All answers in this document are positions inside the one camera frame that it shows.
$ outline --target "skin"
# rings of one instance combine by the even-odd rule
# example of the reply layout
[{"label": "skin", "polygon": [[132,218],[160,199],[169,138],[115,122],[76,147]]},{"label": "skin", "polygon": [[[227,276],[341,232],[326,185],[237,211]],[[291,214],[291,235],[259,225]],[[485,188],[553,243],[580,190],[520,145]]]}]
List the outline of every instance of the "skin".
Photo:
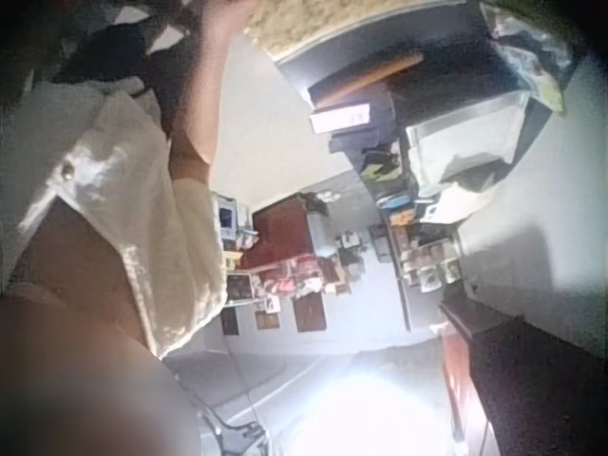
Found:
[{"label": "skin", "polygon": [[[176,116],[169,172],[173,180],[208,184],[218,145],[219,98],[228,50],[257,0],[207,0],[204,5],[199,54]],[[11,280],[38,284],[69,309],[99,318],[146,345],[118,253],[60,199],[22,254]]]},{"label": "skin", "polygon": [[[174,180],[209,181],[228,48],[255,6],[255,0],[206,2],[202,15],[206,31],[172,141],[169,171]],[[153,397],[173,398],[172,404],[184,401],[175,379],[142,346],[142,325],[117,252],[58,199],[12,279],[38,284],[66,306],[11,295],[0,302],[0,390],[4,393],[0,430],[16,436],[9,445],[17,445],[23,454],[40,456],[180,454],[163,433],[163,413],[160,419],[158,412],[132,408],[119,394],[133,395],[129,380],[155,380],[160,386],[152,391]],[[69,397],[71,385],[86,385],[83,377],[105,388],[101,400],[100,396],[98,400]],[[24,407],[25,397],[48,385],[61,386],[68,398],[51,408],[38,403]],[[5,402],[7,398],[12,406]],[[25,422],[14,418],[19,416],[15,408],[27,417]],[[195,420],[194,411],[187,409],[183,416]],[[7,416],[14,422],[3,421]],[[9,434],[3,428],[6,425]],[[193,435],[199,438],[196,429]]]}]

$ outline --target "shirt button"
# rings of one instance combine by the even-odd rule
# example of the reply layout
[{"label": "shirt button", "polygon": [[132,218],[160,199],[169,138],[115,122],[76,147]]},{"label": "shirt button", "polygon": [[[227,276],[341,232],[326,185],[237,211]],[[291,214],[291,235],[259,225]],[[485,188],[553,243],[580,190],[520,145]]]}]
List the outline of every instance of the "shirt button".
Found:
[{"label": "shirt button", "polygon": [[64,181],[71,181],[74,177],[74,165],[69,161],[64,163],[64,166],[61,168],[61,177],[64,178]]}]

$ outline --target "wooden cabinet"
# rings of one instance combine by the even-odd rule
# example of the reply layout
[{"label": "wooden cabinet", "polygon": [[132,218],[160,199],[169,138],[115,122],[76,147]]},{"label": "wooden cabinet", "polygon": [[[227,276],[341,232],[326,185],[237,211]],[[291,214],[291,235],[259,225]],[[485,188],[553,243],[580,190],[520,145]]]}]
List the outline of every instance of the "wooden cabinet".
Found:
[{"label": "wooden cabinet", "polygon": [[254,214],[259,241],[245,252],[241,269],[252,271],[286,259],[314,253],[306,201],[294,195]]},{"label": "wooden cabinet", "polygon": [[482,455],[488,421],[471,379],[468,344],[451,323],[444,329],[442,343],[454,440],[466,445],[467,454]]},{"label": "wooden cabinet", "polygon": [[454,437],[471,456],[604,454],[605,361],[446,288]]}]

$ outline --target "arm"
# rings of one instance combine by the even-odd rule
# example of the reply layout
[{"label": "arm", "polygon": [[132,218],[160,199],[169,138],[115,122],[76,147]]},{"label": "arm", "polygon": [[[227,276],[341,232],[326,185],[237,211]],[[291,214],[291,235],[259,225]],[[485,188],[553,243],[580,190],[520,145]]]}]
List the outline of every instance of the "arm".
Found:
[{"label": "arm", "polygon": [[218,147],[219,97],[228,49],[257,5],[257,0],[207,0],[199,51],[183,93],[169,157],[173,180],[209,183]]}]

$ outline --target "white shirt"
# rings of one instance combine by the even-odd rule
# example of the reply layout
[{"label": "white shirt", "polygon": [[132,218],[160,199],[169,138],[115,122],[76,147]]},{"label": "white shirt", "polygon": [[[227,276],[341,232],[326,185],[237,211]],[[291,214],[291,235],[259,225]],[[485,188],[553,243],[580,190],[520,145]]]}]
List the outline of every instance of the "white shirt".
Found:
[{"label": "white shirt", "polygon": [[221,310],[225,270],[210,190],[171,181],[156,98],[137,78],[42,84],[3,123],[2,288],[55,198],[120,254],[146,342],[162,357]]}]

